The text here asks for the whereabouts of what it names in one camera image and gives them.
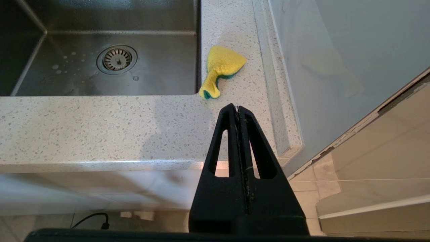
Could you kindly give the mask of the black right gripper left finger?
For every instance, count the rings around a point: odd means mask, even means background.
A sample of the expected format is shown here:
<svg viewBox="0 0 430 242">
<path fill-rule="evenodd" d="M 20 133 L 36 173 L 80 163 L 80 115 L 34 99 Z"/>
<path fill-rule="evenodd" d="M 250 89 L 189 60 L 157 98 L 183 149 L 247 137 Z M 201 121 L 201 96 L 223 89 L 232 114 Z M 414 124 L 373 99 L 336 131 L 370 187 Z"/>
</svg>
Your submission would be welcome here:
<svg viewBox="0 0 430 242">
<path fill-rule="evenodd" d="M 227 177 L 215 175 L 221 141 L 227 131 Z M 189 213 L 191 233 L 249 234 L 250 207 L 246 169 L 250 166 L 249 145 L 242 134 L 242 120 L 235 105 L 218 115 L 209 150 Z"/>
</svg>

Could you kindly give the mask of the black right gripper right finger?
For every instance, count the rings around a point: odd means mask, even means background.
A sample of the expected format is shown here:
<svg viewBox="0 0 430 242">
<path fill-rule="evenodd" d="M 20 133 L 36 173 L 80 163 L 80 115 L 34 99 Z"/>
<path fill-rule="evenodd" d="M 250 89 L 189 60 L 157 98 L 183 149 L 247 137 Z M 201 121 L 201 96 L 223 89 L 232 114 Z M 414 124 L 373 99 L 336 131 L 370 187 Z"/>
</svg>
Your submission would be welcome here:
<svg viewBox="0 0 430 242">
<path fill-rule="evenodd" d="M 240 155 L 245 215 L 240 232 L 309 235 L 306 217 L 254 114 L 240 108 Z"/>
</svg>

